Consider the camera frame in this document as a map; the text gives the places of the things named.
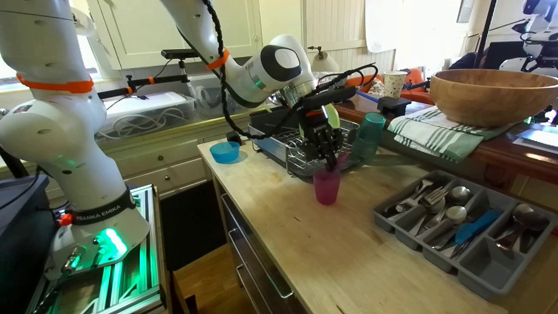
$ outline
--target floor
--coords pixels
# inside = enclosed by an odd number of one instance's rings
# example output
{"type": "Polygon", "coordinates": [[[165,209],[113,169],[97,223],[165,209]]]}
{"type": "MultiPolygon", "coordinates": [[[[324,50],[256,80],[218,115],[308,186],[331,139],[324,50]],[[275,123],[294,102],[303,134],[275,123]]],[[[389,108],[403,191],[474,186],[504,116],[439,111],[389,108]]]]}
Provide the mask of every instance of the floor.
{"type": "Polygon", "coordinates": [[[199,314],[253,314],[254,308],[239,286],[233,268],[235,261],[228,244],[216,247],[172,272],[178,298],[186,300],[195,294],[199,314]]]}

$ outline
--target cabinet door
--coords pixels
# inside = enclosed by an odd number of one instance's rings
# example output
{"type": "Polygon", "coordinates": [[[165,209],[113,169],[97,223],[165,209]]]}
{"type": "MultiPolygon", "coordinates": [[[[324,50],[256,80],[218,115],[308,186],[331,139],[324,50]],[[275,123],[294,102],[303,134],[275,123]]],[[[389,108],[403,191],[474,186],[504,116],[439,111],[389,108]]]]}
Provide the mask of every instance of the cabinet door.
{"type": "MultiPolygon", "coordinates": [[[[232,55],[253,55],[261,47],[256,0],[214,0],[225,45],[232,55]]],[[[188,47],[160,0],[89,0],[90,15],[108,54],[118,68],[160,66],[160,48],[188,47]]]]}

